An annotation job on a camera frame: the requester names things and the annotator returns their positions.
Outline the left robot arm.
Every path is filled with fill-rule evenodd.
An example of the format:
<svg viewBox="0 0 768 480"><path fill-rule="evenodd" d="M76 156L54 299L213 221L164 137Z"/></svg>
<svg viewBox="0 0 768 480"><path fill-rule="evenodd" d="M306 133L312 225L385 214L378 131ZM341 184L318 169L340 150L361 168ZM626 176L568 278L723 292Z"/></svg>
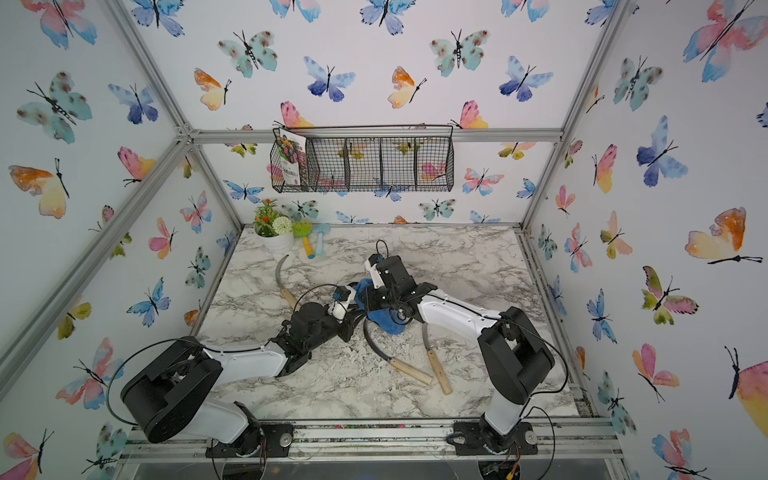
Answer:
<svg viewBox="0 0 768 480"><path fill-rule="evenodd" d="M126 383L120 400L151 443L185 434L254 450L263 436L259 420L244 404L217 401L211 392L293 374L328 341L350 340L363 315L356 306L308 302L262 346L206 347L192 336L175 339Z"/></svg>

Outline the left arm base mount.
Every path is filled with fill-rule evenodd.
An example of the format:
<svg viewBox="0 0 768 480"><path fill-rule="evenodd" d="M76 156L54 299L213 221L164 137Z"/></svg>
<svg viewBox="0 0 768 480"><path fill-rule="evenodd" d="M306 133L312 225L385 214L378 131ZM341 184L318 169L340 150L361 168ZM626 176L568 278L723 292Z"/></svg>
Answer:
<svg viewBox="0 0 768 480"><path fill-rule="evenodd" d="M292 423L250 420L245 431L233 443L216 442L205 450L205 457L261 460L287 458L293 443L294 430Z"/></svg>

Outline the potted artificial plant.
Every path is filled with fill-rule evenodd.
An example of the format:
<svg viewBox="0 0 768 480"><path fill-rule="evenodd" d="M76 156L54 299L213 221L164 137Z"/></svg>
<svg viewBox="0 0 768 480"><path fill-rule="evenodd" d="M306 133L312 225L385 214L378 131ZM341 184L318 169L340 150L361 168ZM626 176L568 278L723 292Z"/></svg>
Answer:
<svg viewBox="0 0 768 480"><path fill-rule="evenodd" d="M255 211L252 223L256 235L273 255L288 254L293 248L293 220L275 209L275 202L262 200Z"/></svg>

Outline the light blue toy tool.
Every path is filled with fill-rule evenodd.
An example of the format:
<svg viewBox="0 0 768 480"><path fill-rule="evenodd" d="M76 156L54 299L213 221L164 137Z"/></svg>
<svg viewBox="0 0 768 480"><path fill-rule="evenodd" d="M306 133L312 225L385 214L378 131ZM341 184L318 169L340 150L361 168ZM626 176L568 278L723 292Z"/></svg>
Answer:
<svg viewBox="0 0 768 480"><path fill-rule="evenodd" d="M316 248L315 252L317 256L321 256L324 253L325 237L330 232L331 227L327 223L315 224L313 226L313 232L316 234Z"/></svg>

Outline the aluminium front rail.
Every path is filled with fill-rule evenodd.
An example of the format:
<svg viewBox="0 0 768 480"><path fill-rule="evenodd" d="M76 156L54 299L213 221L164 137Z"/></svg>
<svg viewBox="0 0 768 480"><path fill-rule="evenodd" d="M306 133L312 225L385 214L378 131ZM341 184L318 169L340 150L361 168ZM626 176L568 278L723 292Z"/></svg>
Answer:
<svg viewBox="0 0 768 480"><path fill-rule="evenodd" d="M280 462L375 460L622 459L618 437L601 418L533 416L523 420L513 444L494 451L480 443L478 421L284 420L262 425L265 459Z"/></svg>

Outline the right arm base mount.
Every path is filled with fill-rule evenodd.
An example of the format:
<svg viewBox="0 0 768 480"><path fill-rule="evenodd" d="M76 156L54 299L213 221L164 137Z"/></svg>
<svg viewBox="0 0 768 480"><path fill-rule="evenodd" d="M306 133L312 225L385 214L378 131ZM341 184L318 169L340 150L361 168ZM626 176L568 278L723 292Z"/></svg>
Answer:
<svg viewBox="0 0 768 480"><path fill-rule="evenodd" d="M453 431L446 436L446 443L458 456L538 453L537 436L528 422L519 422L507 434L499 434L484 419L456 421Z"/></svg>

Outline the green yellow toy brush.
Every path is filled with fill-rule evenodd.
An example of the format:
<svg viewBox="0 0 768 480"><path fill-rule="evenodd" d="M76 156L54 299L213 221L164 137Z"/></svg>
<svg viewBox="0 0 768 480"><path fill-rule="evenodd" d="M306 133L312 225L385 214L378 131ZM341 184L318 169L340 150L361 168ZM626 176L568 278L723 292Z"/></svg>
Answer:
<svg viewBox="0 0 768 480"><path fill-rule="evenodd" d="M315 257L315 250L309 240L309 236L312 233L312 224L307 221L295 222L292 227L293 235L302 241L305 254L308 259Z"/></svg>

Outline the colourful booklet in basket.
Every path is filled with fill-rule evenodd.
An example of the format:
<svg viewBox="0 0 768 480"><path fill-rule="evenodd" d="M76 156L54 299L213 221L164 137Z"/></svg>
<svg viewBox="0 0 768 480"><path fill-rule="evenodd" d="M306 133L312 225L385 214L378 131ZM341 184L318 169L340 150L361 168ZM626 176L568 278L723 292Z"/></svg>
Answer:
<svg viewBox="0 0 768 480"><path fill-rule="evenodd" d="M286 129L279 129L275 144L278 147L278 165L284 183L300 186L301 175L306 170L306 138Z"/></svg>

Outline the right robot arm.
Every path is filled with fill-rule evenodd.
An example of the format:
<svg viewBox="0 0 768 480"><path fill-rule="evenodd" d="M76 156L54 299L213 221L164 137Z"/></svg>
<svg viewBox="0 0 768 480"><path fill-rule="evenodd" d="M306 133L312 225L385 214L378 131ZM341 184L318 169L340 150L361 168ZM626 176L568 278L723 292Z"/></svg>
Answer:
<svg viewBox="0 0 768 480"><path fill-rule="evenodd" d="M363 308L394 322L436 326L477 346L493 386L482 421L498 436L521 421L535 390L555 366L548 344L517 307L488 310L455 298L436 285L418 283L398 256L372 255L365 262L370 283L360 294Z"/></svg>

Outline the blue rag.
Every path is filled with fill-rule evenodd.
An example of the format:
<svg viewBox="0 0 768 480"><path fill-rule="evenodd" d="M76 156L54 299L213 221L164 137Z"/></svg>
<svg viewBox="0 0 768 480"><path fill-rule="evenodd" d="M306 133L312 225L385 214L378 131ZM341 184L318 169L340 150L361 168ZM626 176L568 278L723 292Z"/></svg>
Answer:
<svg viewBox="0 0 768 480"><path fill-rule="evenodd" d="M367 318L389 335L405 331L406 321L386 302L386 297L373 285L371 279L363 279L355 286L357 306L366 312Z"/></svg>

